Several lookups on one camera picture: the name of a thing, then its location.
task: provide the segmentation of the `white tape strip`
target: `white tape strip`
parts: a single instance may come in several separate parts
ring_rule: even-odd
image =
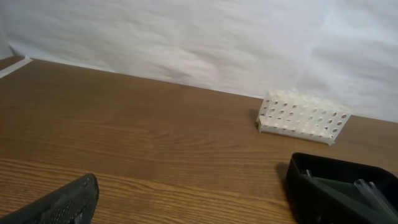
[[[5,77],[6,75],[8,75],[11,72],[17,70],[18,68],[21,68],[22,66],[28,64],[31,61],[33,61],[33,60],[30,59],[30,57],[25,56],[25,58],[23,60],[20,60],[19,62],[15,63],[14,65],[10,65],[7,68],[1,70],[0,71],[0,78]]]

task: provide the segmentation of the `white plastic holder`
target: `white plastic holder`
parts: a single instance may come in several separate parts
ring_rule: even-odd
[[[350,116],[350,108],[336,101],[271,90],[262,102],[257,123],[260,132],[332,145]]]

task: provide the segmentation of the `white wall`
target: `white wall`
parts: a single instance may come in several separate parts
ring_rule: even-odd
[[[4,0],[20,54],[263,97],[293,88],[398,121],[395,0]]]
[[[12,53],[8,46],[6,31],[4,30],[4,26],[0,17],[0,60],[11,56]]]

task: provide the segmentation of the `brown tabletop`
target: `brown tabletop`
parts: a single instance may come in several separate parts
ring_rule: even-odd
[[[92,172],[92,223],[295,223],[293,152],[398,174],[397,123],[352,116],[327,146],[259,133],[261,101],[34,60],[0,79],[0,216]]]

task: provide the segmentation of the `black object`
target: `black object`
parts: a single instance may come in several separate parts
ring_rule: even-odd
[[[393,224],[378,212],[354,185],[358,179],[374,184],[394,210],[398,208],[398,179],[390,172],[353,162],[295,153],[286,183],[299,223]]]
[[[26,207],[0,219],[0,224],[89,224],[98,201],[94,174],[86,174]]]

